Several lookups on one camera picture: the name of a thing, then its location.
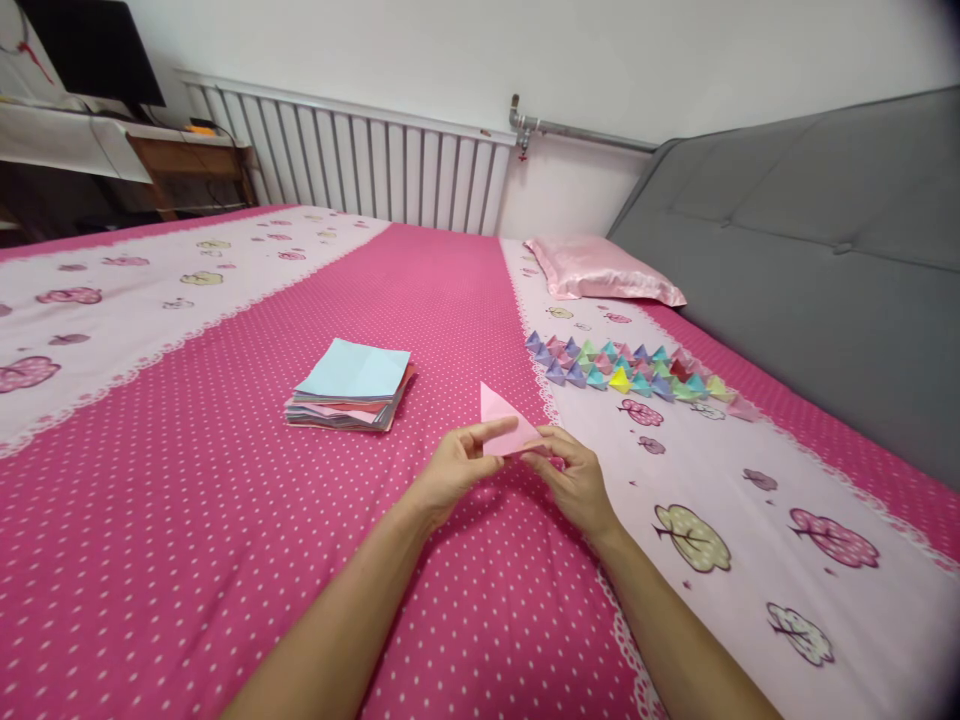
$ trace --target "gray headboard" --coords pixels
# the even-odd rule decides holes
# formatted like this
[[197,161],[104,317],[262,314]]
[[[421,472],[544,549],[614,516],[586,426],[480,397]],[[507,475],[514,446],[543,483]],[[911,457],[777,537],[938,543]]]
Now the gray headboard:
[[671,141],[608,237],[686,318],[960,489],[960,88]]

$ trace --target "metal pipe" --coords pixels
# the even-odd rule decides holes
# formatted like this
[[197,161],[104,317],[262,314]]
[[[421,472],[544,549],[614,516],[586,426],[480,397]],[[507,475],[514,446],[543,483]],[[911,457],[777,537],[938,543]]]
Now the metal pipe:
[[610,145],[611,147],[644,153],[652,153],[659,147],[653,143],[647,143],[641,140],[631,140],[630,138],[620,137],[619,135],[608,135],[607,133],[584,130],[583,128],[577,128],[571,125],[562,125],[548,120],[527,117],[526,115],[521,115],[517,110],[519,104],[520,96],[514,95],[513,102],[510,104],[510,127],[517,130],[517,145],[519,145],[524,152],[527,151],[527,147],[530,144],[531,132],[560,135],[561,137],[585,140],[586,142]]

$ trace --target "satin pillowcase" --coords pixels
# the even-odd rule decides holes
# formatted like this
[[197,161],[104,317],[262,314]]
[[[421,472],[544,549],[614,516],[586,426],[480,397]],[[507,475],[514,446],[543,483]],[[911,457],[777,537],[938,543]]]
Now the satin pillowcase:
[[555,300],[581,297],[652,298],[686,305],[680,288],[646,263],[592,235],[543,235],[524,243],[547,276]]

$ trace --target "monitor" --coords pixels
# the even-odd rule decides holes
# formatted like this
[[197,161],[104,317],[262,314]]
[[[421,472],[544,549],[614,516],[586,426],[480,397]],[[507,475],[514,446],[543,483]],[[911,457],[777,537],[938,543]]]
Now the monitor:
[[165,106],[130,8],[116,0],[18,0],[67,92]]

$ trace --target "radiator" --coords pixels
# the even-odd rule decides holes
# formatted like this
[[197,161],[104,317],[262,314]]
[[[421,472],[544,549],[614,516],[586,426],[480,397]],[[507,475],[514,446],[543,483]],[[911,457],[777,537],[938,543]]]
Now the radiator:
[[493,235],[515,138],[179,71],[197,117],[256,151],[261,204],[300,203]]

